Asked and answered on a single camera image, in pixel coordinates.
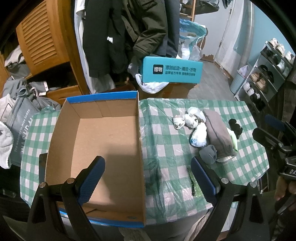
white sneaker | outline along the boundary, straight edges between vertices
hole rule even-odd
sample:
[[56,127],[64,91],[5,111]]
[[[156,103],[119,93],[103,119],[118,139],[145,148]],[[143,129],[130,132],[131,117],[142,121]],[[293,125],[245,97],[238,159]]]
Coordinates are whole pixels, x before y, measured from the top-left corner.
[[279,42],[276,40],[276,38],[273,38],[272,40],[268,41],[274,48],[276,48],[279,44]]
[[255,93],[255,90],[254,89],[249,89],[249,91],[247,92],[248,96],[251,96],[252,94]]
[[291,62],[292,56],[291,56],[291,52],[288,51],[284,57],[288,62]]
[[283,60],[281,60],[280,63],[276,66],[276,69],[277,69],[279,72],[281,72],[281,73],[284,72],[284,70],[285,70],[285,63],[284,63]]
[[285,76],[285,77],[287,78],[289,72],[290,72],[290,71],[289,71],[289,68],[286,67],[285,70],[284,70],[284,72],[283,72],[283,76]]
[[281,53],[281,55],[284,57],[285,56],[285,47],[283,44],[279,44],[276,49]]
[[244,90],[245,90],[246,92],[248,92],[249,89],[251,88],[249,82],[245,83],[245,84],[243,85],[243,88],[244,88]]

grey sock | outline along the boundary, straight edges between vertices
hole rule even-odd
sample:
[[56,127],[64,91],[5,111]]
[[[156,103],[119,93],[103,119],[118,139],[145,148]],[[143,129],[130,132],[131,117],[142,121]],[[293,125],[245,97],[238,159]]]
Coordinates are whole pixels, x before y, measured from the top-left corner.
[[213,145],[208,145],[200,150],[200,157],[206,164],[211,165],[217,159],[217,150]]

teal box lid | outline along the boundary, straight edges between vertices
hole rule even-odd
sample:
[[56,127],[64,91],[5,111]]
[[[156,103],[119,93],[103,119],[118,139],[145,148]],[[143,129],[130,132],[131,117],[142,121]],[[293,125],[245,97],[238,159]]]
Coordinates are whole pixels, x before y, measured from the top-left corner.
[[202,62],[167,57],[147,56],[140,70],[143,83],[200,83]]

metal screw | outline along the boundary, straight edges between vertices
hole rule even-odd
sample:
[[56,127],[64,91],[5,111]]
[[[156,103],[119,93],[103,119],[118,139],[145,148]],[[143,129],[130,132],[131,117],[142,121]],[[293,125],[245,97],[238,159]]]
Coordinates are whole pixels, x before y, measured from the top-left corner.
[[223,182],[224,184],[227,184],[227,183],[229,183],[229,181],[228,181],[228,179],[227,179],[227,178],[222,178],[222,179],[221,179],[221,182]]
[[45,185],[46,185],[46,182],[42,182],[42,183],[39,184],[39,187],[44,188]]
[[250,182],[250,186],[251,186],[252,188],[255,188],[257,185],[256,185],[255,182]]
[[75,181],[75,179],[72,178],[72,177],[67,179],[67,183],[68,183],[68,184],[71,184],[71,183],[73,183],[74,181]]

olive green jacket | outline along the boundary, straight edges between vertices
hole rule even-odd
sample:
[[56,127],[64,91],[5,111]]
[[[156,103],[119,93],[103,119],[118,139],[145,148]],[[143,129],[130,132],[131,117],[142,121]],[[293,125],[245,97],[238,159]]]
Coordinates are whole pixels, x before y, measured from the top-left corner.
[[152,54],[168,33],[162,0],[123,0],[122,19],[130,38],[126,40],[129,59],[138,64]]

